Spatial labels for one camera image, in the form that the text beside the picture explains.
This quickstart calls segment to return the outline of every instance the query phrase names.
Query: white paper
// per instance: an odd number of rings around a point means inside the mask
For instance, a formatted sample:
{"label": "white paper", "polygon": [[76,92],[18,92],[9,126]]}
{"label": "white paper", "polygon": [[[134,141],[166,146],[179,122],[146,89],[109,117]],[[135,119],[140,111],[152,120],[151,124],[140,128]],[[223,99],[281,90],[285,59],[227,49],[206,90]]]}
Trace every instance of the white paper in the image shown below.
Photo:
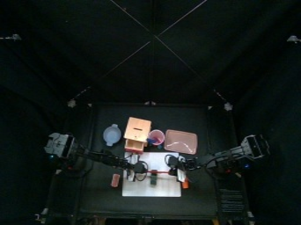
{"label": "white paper", "polygon": [[[148,165],[148,171],[168,171],[170,167],[164,163],[164,156],[172,155],[179,156],[179,153],[164,153],[164,152],[144,152],[140,155],[140,161],[144,161]],[[138,179],[142,179],[144,174],[138,175]],[[151,174],[143,181],[127,180],[127,172],[123,172],[123,186],[121,196],[125,197],[180,197],[180,182],[176,181],[176,177],[167,173],[159,173],[156,176],[156,185],[151,185]]]}

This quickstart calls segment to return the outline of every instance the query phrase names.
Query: white bowl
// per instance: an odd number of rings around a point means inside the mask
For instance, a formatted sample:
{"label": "white bowl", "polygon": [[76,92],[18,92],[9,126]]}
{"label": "white bowl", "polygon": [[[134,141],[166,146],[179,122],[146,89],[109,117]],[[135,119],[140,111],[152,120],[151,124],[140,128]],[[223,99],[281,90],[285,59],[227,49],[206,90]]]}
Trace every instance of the white bowl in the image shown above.
{"label": "white bowl", "polygon": [[111,146],[113,143],[116,143],[120,137],[121,137],[121,131],[117,128],[117,125],[111,124],[111,126],[107,127],[105,130],[103,131],[103,139],[107,142],[107,146]]}

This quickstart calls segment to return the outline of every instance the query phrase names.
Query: black table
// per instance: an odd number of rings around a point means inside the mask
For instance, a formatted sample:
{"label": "black table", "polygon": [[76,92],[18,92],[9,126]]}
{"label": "black table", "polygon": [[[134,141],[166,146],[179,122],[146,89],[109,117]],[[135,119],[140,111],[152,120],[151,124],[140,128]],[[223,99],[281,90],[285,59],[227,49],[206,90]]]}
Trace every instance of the black table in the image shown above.
{"label": "black table", "polygon": [[[108,149],[113,155],[123,157],[123,138],[112,147],[107,147],[101,133],[105,127],[117,124],[123,135],[130,117],[150,120],[151,129],[159,129],[163,132],[172,129],[196,134],[198,151],[194,155],[196,157],[238,145],[231,114],[223,109],[223,105],[212,107],[206,105],[96,104],[92,107],[80,105],[71,109],[64,132],[71,132],[79,143],[91,150]],[[159,152],[164,149],[158,150],[156,147],[148,146],[144,151]],[[222,215],[218,214],[218,184],[203,169],[188,174],[194,183],[190,183],[188,189],[180,190],[178,198],[121,197],[121,180],[116,188],[111,187],[111,175],[113,173],[121,175],[121,171],[91,160],[84,160],[84,170],[87,171],[85,175],[72,179],[72,182],[76,183],[72,184],[73,187],[68,186],[69,181],[60,178],[65,185],[60,185],[59,191],[51,197],[60,196],[59,200],[52,200],[53,212],[71,214],[73,221],[95,215],[194,220],[212,219]],[[69,207],[65,204],[61,206],[60,202],[65,197],[63,192],[68,192]]]}

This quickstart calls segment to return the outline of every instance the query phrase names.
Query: pink tray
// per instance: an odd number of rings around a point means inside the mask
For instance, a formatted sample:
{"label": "pink tray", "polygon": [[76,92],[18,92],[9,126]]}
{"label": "pink tray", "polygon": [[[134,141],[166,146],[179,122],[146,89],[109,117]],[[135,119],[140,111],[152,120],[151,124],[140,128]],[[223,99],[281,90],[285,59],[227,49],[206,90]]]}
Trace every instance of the pink tray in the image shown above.
{"label": "pink tray", "polygon": [[164,134],[164,149],[194,155],[198,147],[198,136],[178,130],[167,130]]}

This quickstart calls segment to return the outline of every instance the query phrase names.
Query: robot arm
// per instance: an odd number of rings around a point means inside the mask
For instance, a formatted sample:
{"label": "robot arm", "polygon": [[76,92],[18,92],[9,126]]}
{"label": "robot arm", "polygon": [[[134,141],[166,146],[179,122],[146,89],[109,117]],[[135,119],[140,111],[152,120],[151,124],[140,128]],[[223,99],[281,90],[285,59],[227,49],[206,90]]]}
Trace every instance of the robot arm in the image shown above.
{"label": "robot arm", "polygon": [[146,171],[140,161],[131,164],[127,159],[115,156],[109,151],[89,151],[68,134],[52,133],[48,137],[49,139],[44,147],[45,153],[64,159],[67,162],[73,161],[73,158],[76,159],[79,156],[121,170],[134,170],[135,173],[144,173]]}
{"label": "robot arm", "polygon": [[239,162],[245,159],[254,161],[265,155],[269,155],[267,141],[262,135],[250,135],[245,137],[238,147],[212,155],[206,155],[202,158],[186,159],[170,156],[167,165],[171,169],[179,168],[184,171],[194,171],[202,167],[215,168],[220,164],[224,164],[227,167],[229,163]]}

